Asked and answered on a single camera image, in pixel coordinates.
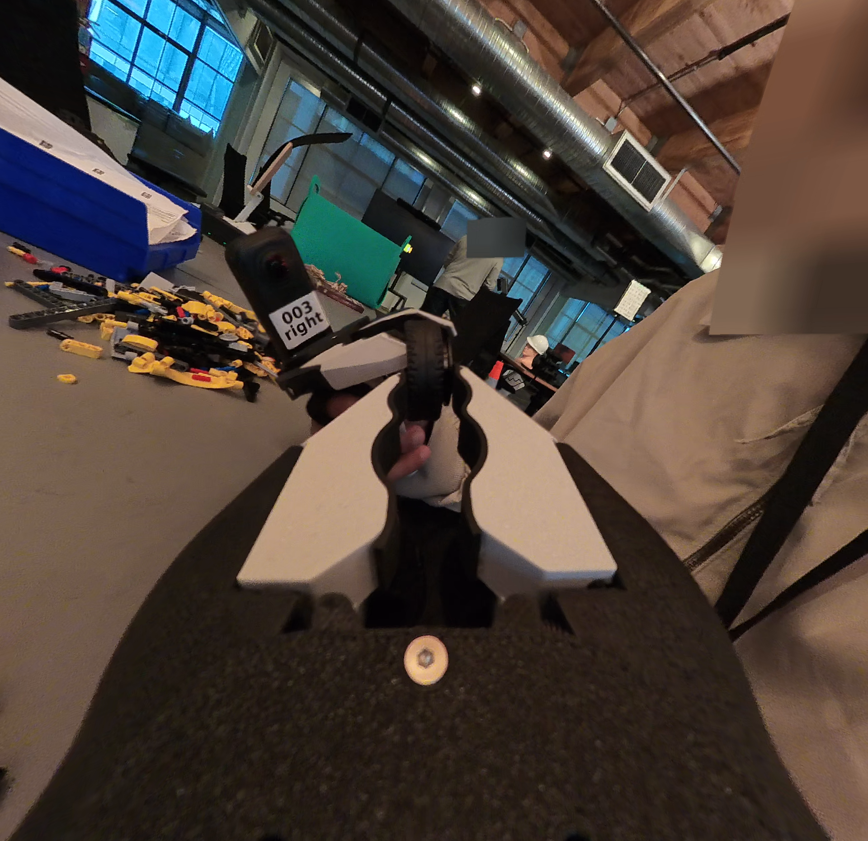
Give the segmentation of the white paper wall sign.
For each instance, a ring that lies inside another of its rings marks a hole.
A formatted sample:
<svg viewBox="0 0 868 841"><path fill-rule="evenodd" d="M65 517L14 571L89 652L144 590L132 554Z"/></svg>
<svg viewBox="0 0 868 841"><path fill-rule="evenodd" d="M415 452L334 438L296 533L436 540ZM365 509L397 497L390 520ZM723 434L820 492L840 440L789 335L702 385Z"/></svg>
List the white paper wall sign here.
<svg viewBox="0 0 868 841"><path fill-rule="evenodd" d="M613 308L613 314L621 317L628 322L635 319L637 313L645 304L651 290L639 280L633 279L621 298Z"/></svg>

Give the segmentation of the brown wooden model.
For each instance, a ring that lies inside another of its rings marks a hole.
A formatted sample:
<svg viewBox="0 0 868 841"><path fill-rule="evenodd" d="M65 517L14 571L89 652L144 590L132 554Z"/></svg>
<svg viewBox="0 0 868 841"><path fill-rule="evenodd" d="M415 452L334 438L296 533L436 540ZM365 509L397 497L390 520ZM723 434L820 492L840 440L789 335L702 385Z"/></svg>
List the brown wooden model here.
<svg viewBox="0 0 868 841"><path fill-rule="evenodd" d="M311 282L313 282L319 293L354 312L365 314L365 305L348 295L348 285L341 280L339 273L336 275L338 278L336 281L329 281L325 273L315 265L305 264L305 268Z"/></svg>

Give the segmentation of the black toy wheel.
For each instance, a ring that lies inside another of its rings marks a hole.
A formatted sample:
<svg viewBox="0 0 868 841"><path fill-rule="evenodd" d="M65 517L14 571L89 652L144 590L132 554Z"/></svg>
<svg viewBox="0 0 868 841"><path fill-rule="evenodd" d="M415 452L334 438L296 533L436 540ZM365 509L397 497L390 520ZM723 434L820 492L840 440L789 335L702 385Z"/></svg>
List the black toy wheel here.
<svg viewBox="0 0 868 841"><path fill-rule="evenodd" d="M436 422L450 401L450 342L442 326L427 319L406 323L406 419Z"/></svg>

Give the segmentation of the person's right forearm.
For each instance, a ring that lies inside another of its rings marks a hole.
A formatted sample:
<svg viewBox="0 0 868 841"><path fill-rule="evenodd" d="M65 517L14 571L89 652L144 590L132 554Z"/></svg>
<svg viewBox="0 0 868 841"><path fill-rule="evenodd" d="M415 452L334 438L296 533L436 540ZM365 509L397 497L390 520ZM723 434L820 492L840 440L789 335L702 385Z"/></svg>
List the person's right forearm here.
<svg viewBox="0 0 868 841"><path fill-rule="evenodd" d="M413 474L398 480L396 493L404 498L453 512L460 510L462 486L470 469L458 452L460 419L443 409L428 440L430 456Z"/></svg>

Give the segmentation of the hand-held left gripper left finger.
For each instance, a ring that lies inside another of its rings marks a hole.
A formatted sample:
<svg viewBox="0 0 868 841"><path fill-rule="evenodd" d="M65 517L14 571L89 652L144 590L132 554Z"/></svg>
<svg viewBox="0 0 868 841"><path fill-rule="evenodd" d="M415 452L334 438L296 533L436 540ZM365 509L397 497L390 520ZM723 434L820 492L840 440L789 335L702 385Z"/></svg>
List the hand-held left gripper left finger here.
<svg viewBox="0 0 868 841"><path fill-rule="evenodd" d="M402 381L386 378L309 438L237 575L241 587L340 594L353 608L376 589L373 547L386 527L389 490L372 452Z"/></svg>

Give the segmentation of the gridded glass window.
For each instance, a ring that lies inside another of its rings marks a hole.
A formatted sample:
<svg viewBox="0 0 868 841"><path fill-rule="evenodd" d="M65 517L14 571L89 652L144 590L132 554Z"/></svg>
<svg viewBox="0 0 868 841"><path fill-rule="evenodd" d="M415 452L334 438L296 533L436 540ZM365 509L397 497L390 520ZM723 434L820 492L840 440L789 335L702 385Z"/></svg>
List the gridded glass window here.
<svg viewBox="0 0 868 841"><path fill-rule="evenodd" d="M244 55L216 0L91 0L88 18L96 65L218 135Z"/></svg>

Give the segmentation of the person's right hand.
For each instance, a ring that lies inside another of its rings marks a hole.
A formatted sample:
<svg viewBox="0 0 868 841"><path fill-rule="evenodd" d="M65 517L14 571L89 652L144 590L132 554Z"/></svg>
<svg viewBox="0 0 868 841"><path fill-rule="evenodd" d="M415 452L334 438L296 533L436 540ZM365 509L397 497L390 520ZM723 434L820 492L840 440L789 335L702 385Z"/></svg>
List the person's right hand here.
<svg viewBox="0 0 868 841"><path fill-rule="evenodd" d="M416 473L428 461L431 450L426 442L429 423L402 423L399 427L400 453L387 474L388 482L397 482Z"/></svg>

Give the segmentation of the white vent grille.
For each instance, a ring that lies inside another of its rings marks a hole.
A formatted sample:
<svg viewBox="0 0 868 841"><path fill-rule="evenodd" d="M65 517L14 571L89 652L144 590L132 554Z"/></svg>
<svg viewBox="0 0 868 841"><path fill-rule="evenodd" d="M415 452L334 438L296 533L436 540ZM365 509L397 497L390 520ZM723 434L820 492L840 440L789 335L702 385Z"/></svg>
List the white vent grille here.
<svg viewBox="0 0 868 841"><path fill-rule="evenodd" d="M672 176L627 130L613 137L602 168L646 211L666 198Z"/></svg>

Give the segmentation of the folded white instruction sheets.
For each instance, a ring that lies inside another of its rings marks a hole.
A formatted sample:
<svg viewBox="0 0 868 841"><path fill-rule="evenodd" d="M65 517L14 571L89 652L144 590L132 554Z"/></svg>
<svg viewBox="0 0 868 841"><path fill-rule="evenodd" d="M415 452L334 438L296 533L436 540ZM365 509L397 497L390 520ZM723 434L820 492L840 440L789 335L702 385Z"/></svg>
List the folded white instruction sheets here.
<svg viewBox="0 0 868 841"><path fill-rule="evenodd" d="M146 187L134 174L37 102L1 81L1 127L57 160L114 187L146 206L148 243L190 239L194 227L184 208L160 189Z"/></svg>

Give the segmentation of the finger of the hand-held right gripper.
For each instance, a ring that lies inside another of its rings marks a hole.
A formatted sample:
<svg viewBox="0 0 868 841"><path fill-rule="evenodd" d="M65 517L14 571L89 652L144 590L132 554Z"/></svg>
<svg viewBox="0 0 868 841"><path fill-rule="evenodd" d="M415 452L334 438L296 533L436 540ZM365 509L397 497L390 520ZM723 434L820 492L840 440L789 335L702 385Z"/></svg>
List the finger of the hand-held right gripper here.
<svg viewBox="0 0 868 841"><path fill-rule="evenodd" d="M405 341L423 339L448 343L457 336L455 326L443 317L421 311L402 311L379 317L349 335L349 343L374 337L378 334L401 336Z"/></svg>
<svg viewBox="0 0 868 841"><path fill-rule="evenodd" d="M335 345L319 356L320 374L333 390L387 378L406 368L407 347L388 333Z"/></svg>

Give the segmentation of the black standing panel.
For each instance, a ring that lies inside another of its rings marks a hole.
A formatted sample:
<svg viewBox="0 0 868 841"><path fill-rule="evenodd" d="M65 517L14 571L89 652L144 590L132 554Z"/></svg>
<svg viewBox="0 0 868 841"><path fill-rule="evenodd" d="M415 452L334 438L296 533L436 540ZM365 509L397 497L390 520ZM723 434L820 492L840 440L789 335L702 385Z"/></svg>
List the black standing panel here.
<svg viewBox="0 0 868 841"><path fill-rule="evenodd" d="M1 0L1 76L74 128L90 130L73 0Z"/></svg>

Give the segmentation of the pile of toy bricks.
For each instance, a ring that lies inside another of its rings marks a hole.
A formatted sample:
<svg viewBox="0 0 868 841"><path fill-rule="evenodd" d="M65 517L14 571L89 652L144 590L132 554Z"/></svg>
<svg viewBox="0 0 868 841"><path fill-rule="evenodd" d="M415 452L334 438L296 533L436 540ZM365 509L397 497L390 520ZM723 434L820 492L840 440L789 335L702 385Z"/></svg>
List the pile of toy bricks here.
<svg viewBox="0 0 868 841"><path fill-rule="evenodd" d="M238 391L249 402L260 381L277 380L276 353L263 326L226 298L154 272L141 282L121 282L67 265L42 267L26 245L6 249L32 274L5 286L40 306L11 315L12 329L43 329L72 355L110 357L134 374L202 391Z"/></svg>

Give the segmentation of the silver ventilation duct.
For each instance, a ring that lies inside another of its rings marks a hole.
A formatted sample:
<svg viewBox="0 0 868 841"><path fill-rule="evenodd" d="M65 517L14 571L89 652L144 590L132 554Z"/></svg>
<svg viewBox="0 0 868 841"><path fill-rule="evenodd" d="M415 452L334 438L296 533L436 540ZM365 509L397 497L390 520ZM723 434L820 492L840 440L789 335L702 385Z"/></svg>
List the silver ventilation duct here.
<svg viewBox="0 0 868 841"><path fill-rule="evenodd" d="M586 186L587 192L572 202L556 198L501 148L483 153L493 139L476 129L469 118L459 117L455 107L424 92L407 76L397 75L392 87L400 95L416 97L420 108L446 127L447 135L462 150L488 160L542 221L543 237L555 240L559 236L586 253L609 259L613 256L602 241L613 230L604 223L614 219L690 275L720 265L722 251L694 228L675 203L657 201L646 208L631 193L632 187L620 182L620 174L607 170L616 143L627 142L625 133L615 138L586 114L519 48L515 37L499 28L474 1L386 1L461 70L481 82L485 92Z"/></svg>

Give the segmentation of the wooden desk lamp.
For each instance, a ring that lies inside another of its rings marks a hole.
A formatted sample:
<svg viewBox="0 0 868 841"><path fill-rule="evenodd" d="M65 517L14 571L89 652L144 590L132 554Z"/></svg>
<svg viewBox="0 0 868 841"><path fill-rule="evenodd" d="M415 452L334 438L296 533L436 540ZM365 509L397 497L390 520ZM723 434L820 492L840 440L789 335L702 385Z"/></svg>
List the wooden desk lamp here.
<svg viewBox="0 0 868 841"><path fill-rule="evenodd" d="M269 211L268 199L270 198L272 178L287 162L294 149L305 146L338 144L351 138L350 132L316 132L287 141L274 151L256 174L252 183L247 185L245 189L247 202L241 212L232 220L228 217L224 217L224 220L244 234L252 233L255 230L255 225L251 223L251 217L262 204L265 204L265 210Z"/></svg>

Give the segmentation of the black device green light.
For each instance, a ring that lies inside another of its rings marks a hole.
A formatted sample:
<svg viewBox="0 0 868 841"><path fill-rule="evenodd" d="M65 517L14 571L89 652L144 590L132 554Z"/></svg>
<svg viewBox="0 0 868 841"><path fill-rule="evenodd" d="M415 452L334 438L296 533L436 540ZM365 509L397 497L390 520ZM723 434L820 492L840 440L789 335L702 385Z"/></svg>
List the black device green light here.
<svg viewBox="0 0 868 841"><path fill-rule="evenodd" d="M225 217L222 210L206 203L200 206L201 236L209 238L220 246L227 246L242 236L256 231L256 228L244 222L240 226L231 218Z"/></svg>

